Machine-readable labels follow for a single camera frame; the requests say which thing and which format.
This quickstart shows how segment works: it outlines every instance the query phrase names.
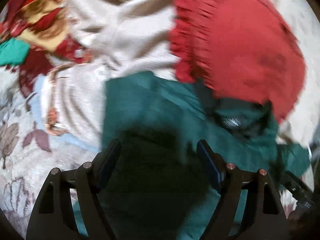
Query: green fabric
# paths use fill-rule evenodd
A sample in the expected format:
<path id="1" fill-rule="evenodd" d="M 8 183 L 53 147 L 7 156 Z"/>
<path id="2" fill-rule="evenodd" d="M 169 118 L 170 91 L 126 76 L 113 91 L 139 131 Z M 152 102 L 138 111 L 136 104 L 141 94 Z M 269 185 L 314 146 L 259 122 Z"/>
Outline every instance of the green fabric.
<path id="1" fill-rule="evenodd" d="M 21 65 L 30 50 L 30 45 L 24 41 L 11 38 L 0 44 L 0 66 Z"/>
<path id="2" fill-rule="evenodd" d="M 310 165 L 299 145 L 275 143 L 278 125 L 272 114 L 261 136 L 236 140 L 207 120 L 191 84 L 143 72 L 108 81 L 106 91 L 103 147 L 112 138 L 121 139 L 123 147 L 99 198 L 120 240 L 199 239 L 220 197 L 196 156 L 200 139 L 243 170 L 302 175 Z M 245 198 L 244 191 L 235 223 L 241 221 Z"/>

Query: crumpled fabric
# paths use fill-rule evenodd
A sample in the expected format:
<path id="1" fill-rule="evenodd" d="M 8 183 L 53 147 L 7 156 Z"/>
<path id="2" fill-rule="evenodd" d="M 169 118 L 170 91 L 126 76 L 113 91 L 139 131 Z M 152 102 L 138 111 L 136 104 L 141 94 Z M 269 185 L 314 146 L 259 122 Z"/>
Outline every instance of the crumpled fabric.
<path id="1" fill-rule="evenodd" d="M 30 45 L 24 41 L 11 38 L 0 44 L 0 66 L 21 65 L 29 53 Z"/>
<path id="2" fill-rule="evenodd" d="M 37 126 L 43 130 L 45 130 L 45 127 L 44 127 L 44 122 L 42 120 L 42 113 L 41 113 L 41 111 L 42 111 L 42 108 L 41 108 L 41 103 L 42 103 L 41 102 L 41 94 L 42 94 L 41 89 L 43 86 L 44 78 L 45 78 L 45 76 L 42 74 L 40 74 L 37 77 L 36 83 L 34 85 L 35 95 L 30 100 L 30 106 L 31 106 L 31 112 L 32 112 L 33 119 L 37 123 Z M 92 146 L 84 143 L 83 141 L 79 140 L 77 137 L 75 137 L 71 133 L 65 133 L 65 134 L 61 135 L 60 137 L 56 137 L 56 138 L 61 142 L 67 142 L 67 143 L 79 146 L 82 149 L 88 150 L 93 153 L 99 153 L 102 151 L 101 147 L 99 147 L 99 148 L 92 147 Z"/>
<path id="3" fill-rule="evenodd" d="M 215 98 L 271 101 L 279 123 L 305 77 L 290 27 L 269 0 L 175 0 L 171 50 L 181 82 L 204 78 Z"/>
<path id="4" fill-rule="evenodd" d="M 4 8 L 2 9 L 1 13 L 0 13 L 0 23 L 1 22 L 4 22 L 6 16 L 7 16 L 7 13 L 8 13 L 8 4 L 6 4 L 4 6 Z"/>
<path id="5" fill-rule="evenodd" d="M 66 130 L 99 147 L 106 80 L 143 70 L 175 80 L 172 64 L 178 58 L 170 54 L 167 40 L 174 18 L 171 2 L 67 0 L 72 36 L 96 57 L 57 75 L 55 107 Z M 42 113 L 46 119 L 48 109 Z"/>
<path id="6" fill-rule="evenodd" d="M 90 50 L 85 49 L 69 34 L 63 10 L 54 0 L 35 0 L 21 8 L 15 18 L 11 33 L 19 35 L 61 58 L 76 63 L 92 60 Z"/>
<path id="7" fill-rule="evenodd" d="M 19 86 L 22 95 L 27 98 L 33 92 L 38 75 L 53 68 L 43 51 L 31 49 L 24 64 L 19 67 Z"/>
<path id="8" fill-rule="evenodd" d="M 81 130 L 79 129 L 81 123 L 102 123 L 100 117 L 103 115 L 103 108 L 98 108 L 96 105 L 91 104 L 92 97 L 90 94 L 100 94 L 101 82 L 106 79 L 124 76 L 127 73 L 133 73 L 147 67 L 143 64 L 146 59 L 149 59 L 148 67 L 155 71 L 156 75 L 163 78 L 174 78 L 174 70 L 172 70 L 173 64 L 175 64 L 179 58 L 170 55 L 169 44 L 167 41 L 161 42 L 165 45 L 165 50 L 156 57 L 156 61 L 152 60 L 152 55 L 155 51 L 161 51 L 162 46 L 156 46 L 154 52 L 151 55 L 146 55 L 143 58 L 134 58 L 134 51 L 141 48 L 143 44 L 155 44 L 152 41 L 152 37 L 156 38 L 157 35 L 150 35 L 141 40 L 141 33 L 144 32 L 143 28 L 152 19 L 161 19 L 157 21 L 156 25 L 153 25 L 154 33 L 161 33 L 165 30 L 167 33 L 174 28 L 174 22 L 176 13 L 172 6 L 172 0 L 166 0 L 168 3 L 168 10 L 164 10 L 161 6 L 164 0 L 147 0 L 145 3 L 143 0 L 130 0 L 123 2 L 122 0 L 67 0 L 68 5 L 68 17 L 74 19 L 70 24 L 70 31 L 73 37 L 80 41 L 85 46 L 93 49 L 95 47 L 103 49 L 106 60 L 101 59 L 99 65 L 91 66 L 84 65 L 79 73 L 78 68 L 71 68 L 63 71 L 59 76 L 61 82 L 57 85 L 57 99 L 56 106 L 60 122 L 68 128 L 69 132 L 74 134 L 81 140 L 86 140 L 89 134 L 94 138 L 95 132 L 91 129 Z M 304 88 L 299 95 L 299 100 L 295 105 L 293 111 L 280 126 L 280 136 L 286 136 L 298 142 L 304 146 L 307 146 L 313 138 L 314 130 L 316 129 L 318 119 L 320 116 L 320 23 L 317 20 L 314 12 L 306 0 L 271 0 L 276 9 L 281 13 L 284 19 L 289 23 L 290 28 L 299 40 L 299 47 L 303 52 L 305 61 L 307 64 L 307 74 Z M 131 8 L 135 5 L 136 11 L 148 12 L 148 8 L 161 9 L 158 13 L 162 12 L 160 17 L 156 17 L 158 14 L 144 13 L 140 17 L 134 17 L 134 15 L 126 15 L 125 8 Z M 119 21 L 126 19 L 125 24 L 119 25 Z M 141 24 L 137 25 L 138 28 L 129 28 L 129 23 L 135 23 L 139 20 Z M 126 39 L 122 39 L 125 42 L 125 46 L 121 43 L 121 38 L 126 34 Z M 42 113 L 43 119 L 46 119 L 48 112 L 48 99 L 51 96 L 51 89 L 48 80 L 44 81 L 44 87 L 42 89 Z M 74 105 L 71 102 L 72 97 L 69 96 L 72 93 L 82 99 L 77 101 Z M 99 140 L 94 141 L 95 145 L 98 145 Z"/>
<path id="9" fill-rule="evenodd" d="M 310 165 L 300 145 L 276 144 L 278 124 L 270 108 L 252 110 L 252 116 L 266 116 L 267 125 L 242 142 L 207 118 L 191 84 L 142 72 L 107 81 L 106 98 L 103 148 L 112 138 L 123 145 L 99 200 L 118 239 L 200 238 L 220 198 L 196 154 L 200 139 L 240 169 L 268 170 L 274 182 L 285 170 L 301 176 Z M 219 114 L 234 116 L 227 109 Z M 241 222 L 245 201 L 243 192 L 234 223 Z"/>

